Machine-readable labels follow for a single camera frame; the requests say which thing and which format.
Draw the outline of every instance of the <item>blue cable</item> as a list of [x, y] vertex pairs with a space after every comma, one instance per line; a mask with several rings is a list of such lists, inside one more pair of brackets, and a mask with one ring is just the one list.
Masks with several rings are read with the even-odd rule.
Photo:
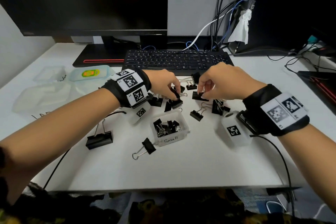
[[154, 51], [156, 50], [155, 46], [153, 46], [153, 45], [148, 45], [148, 46], [144, 47], [143, 50], [146, 49], [146, 48], [148, 48], [148, 47], [153, 47]]
[[191, 41], [186, 42], [186, 43], [185, 43], [185, 46], [186, 46], [186, 47], [188, 47], [188, 43], [192, 43], [192, 42], [191, 42]]
[[[230, 19], [232, 18], [233, 11], [234, 11], [235, 8], [239, 5], [239, 3], [242, 2], [242, 1], [245, 1], [245, 0], [240, 0], [240, 1], [233, 7], [233, 9], [232, 9], [232, 11], [231, 11]], [[229, 25], [228, 25], [228, 27], [227, 27], [227, 31], [226, 31], [225, 35], [223, 35], [223, 38], [220, 40], [220, 43], [225, 39], [226, 34], [227, 34], [228, 31], [229, 31], [230, 24], [231, 24], [231, 20], [229, 20]]]

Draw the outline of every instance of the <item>keyboard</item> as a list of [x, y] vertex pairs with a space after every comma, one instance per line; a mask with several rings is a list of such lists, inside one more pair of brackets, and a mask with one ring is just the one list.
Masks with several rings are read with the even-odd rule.
[[175, 75], [201, 74], [219, 62], [233, 65], [227, 52], [197, 52], [169, 50], [129, 50], [126, 53], [123, 70], [133, 67], [140, 69], [167, 69]]

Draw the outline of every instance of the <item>sleeve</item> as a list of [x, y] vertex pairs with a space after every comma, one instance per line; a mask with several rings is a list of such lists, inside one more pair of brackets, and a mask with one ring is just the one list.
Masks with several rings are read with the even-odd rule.
[[[0, 171], [5, 167], [5, 154], [0, 147]], [[4, 177], [0, 176], [0, 209], [8, 205], [8, 186]]]

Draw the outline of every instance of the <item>tissue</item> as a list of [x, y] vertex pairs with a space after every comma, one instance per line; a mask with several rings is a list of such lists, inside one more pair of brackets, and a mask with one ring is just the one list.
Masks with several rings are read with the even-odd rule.
[[251, 19], [252, 11], [251, 9], [247, 9], [245, 11], [241, 11], [241, 15], [239, 17], [239, 22], [236, 28], [233, 30], [232, 34], [229, 37], [229, 42], [239, 41], [248, 43], [249, 40], [249, 20]]

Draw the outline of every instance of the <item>white desk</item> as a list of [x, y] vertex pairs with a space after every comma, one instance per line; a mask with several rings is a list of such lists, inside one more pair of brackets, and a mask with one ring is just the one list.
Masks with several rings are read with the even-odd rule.
[[[11, 112], [15, 99], [23, 89], [34, 86], [32, 78], [44, 66], [65, 65], [73, 69], [72, 63], [84, 49], [84, 44], [56, 44], [11, 82], [0, 90], [0, 138], [22, 128], [27, 122]], [[288, 72], [284, 64], [290, 58], [270, 61], [267, 57], [232, 57], [240, 66], [257, 80], [272, 83], [280, 90], [295, 95], [310, 111], [313, 125], [336, 140], [336, 116], [313, 94], [300, 78]], [[307, 70], [301, 63], [292, 66], [294, 70]], [[109, 117], [105, 125], [112, 130], [112, 144], [88, 150], [86, 137], [75, 145], [61, 162], [48, 190], [69, 191], [124, 191], [135, 189], [164, 188], [213, 188], [213, 187], [281, 187], [287, 185], [283, 162], [275, 149], [262, 139], [255, 138], [248, 147], [232, 149], [222, 140], [217, 131], [221, 116], [207, 110], [201, 122], [189, 113], [198, 110], [200, 102], [191, 99], [192, 91], [182, 97], [183, 116], [191, 132], [176, 143], [156, 147], [151, 154], [142, 155], [137, 161], [132, 153], [140, 149], [141, 142], [148, 137], [153, 141], [149, 129], [152, 115], [163, 113], [161, 108], [152, 107], [150, 114], [137, 125], [130, 126], [123, 114]], [[239, 100], [227, 101], [231, 109], [244, 108]], [[268, 136], [283, 153], [287, 161], [293, 185], [303, 185], [305, 180], [277, 138]], [[43, 186], [56, 166], [58, 159], [42, 170], [34, 179]]]

